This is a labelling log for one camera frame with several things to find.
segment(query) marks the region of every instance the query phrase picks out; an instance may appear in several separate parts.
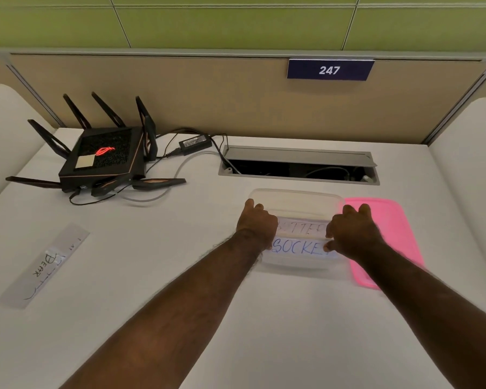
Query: red glowing logo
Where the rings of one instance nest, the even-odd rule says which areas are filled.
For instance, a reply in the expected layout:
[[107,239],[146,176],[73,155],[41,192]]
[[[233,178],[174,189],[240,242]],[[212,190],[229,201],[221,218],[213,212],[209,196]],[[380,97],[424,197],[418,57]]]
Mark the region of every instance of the red glowing logo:
[[95,152],[96,156],[102,156],[103,154],[106,154],[108,151],[115,150],[114,147],[102,147],[101,149],[97,150]]

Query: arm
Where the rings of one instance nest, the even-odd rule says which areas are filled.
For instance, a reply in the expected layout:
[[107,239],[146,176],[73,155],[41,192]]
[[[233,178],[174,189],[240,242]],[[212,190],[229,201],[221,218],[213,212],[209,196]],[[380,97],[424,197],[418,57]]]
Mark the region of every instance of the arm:
[[455,389],[486,389],[486,313],[395,252],[368,205],[346,205],[327,228],[326,250],[355,260],[382,289]]
[[178,388],[276,230],[277,217],[249,199],[236,233],[153,297],[62,389]]

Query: pink plastic lid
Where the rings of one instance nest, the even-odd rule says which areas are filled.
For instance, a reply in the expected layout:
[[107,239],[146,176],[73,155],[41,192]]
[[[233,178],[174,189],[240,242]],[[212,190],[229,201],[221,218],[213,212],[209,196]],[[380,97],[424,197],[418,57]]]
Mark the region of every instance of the pink plastic lid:
[[[371,208],[373,221],[376,223],[383,239],[393,249],[410,259],[417,265],[424,267],[423,257],[419,252],[416,239],[410,228],[407,217],[398,202],[380,198],[345,198],[346,204],[356,210],[363,203]],[[349,260],[351,272],[356,282],[368,288],[379,289],[363,268],[355,261]]]

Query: hand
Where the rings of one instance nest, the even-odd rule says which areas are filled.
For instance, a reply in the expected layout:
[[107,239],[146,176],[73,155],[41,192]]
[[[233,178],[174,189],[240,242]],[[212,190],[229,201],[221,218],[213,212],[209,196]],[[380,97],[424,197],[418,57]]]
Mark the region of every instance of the hand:
[[353,260],[369,255],[377,246],[386,245],[367,204],[361,205],[358,211],[345,205],[342,214],[333,216],[326,227],[326,237],[334,240],[326,243],[325,251],[335,250]]
[[277,231],[276,216],[268,214],[261,203],[254,207],[254,200],[248,199],[238,220],[236,232],[250,232],[258,242],[260,251],[272,248]]

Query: router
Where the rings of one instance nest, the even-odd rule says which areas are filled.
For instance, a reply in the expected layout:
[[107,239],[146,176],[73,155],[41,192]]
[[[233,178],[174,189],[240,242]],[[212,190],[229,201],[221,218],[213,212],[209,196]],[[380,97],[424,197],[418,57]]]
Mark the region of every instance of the router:
[[64,94],[63,98],[83,128],[72,150],[35,120],[28,120],[52,150],[65,159],[59,171],[59,183],[17,176],[9,176],[6,180],[72,193],[90,189],[92,196],[104,196],[120,185],[149,191],[185,183],[185,179],[145,179],[146,163],[156,160],[156,125],[140,97],[136,97],[135,101],[141,126],[126,126],[96,93],[92,92],[92,97],[115,127],[93,129],[69,96]]

